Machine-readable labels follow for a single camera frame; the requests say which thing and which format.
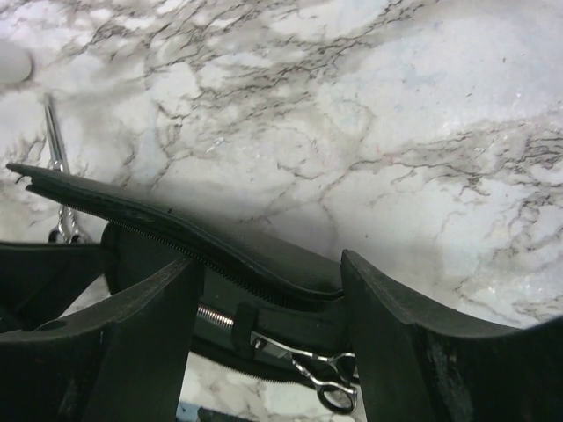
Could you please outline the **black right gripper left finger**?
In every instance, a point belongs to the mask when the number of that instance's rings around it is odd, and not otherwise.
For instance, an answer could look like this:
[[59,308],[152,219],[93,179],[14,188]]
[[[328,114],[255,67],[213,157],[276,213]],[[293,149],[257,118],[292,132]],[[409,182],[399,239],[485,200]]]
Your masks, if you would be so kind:
[[3,421],[173,421],[203,266],[181,258],[89,308],[1,337]]

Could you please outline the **black zip tool case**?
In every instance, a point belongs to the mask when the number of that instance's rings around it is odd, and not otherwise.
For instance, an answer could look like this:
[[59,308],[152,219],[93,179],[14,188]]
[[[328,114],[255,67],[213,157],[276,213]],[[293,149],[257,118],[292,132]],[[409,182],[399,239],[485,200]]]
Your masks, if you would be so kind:
[[[326,356],[352,352],[340,268],[329,258],[123,187],[27,164],[11,170],[31,180],[30,192],[106,221],[101,243],[110,253],[104,276],[112,293],[189,257],[204,267],[200,305],[229,317],[252,307],[258,329],[272,338]],[[221,330],[198,319],[193,349],[202,340],[230,347]]]

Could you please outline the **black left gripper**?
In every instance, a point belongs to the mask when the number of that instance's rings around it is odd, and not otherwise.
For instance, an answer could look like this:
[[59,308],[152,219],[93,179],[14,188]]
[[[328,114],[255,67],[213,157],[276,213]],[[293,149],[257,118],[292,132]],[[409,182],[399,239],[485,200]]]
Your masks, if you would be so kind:
[[1,243],[1,332],[58,318],[105,270],[98,244]]

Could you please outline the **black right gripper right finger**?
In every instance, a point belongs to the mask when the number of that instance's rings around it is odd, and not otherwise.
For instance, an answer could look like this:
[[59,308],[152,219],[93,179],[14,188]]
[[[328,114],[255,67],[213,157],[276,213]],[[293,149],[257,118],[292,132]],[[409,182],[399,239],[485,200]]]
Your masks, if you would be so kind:
[[449,308],[343,251],[370,421],[559,421],[562,321],[518,329]]

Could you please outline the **silver thinning scissors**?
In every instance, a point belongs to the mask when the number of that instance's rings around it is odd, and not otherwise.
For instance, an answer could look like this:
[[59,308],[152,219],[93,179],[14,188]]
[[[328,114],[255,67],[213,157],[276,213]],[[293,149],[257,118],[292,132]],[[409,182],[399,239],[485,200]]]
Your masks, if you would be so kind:
[[330,412],[352,414],[357,406],[359,380],[350,367],[352,352],[326,356],[290,346],[258,329],[258,313],[241,306],[227,316],[201,304],[197,318],[221,330],[230,347],[214,346],[202,340],[194,350],[224,367],[263,381],[298,383],[316,391],[318,401]]

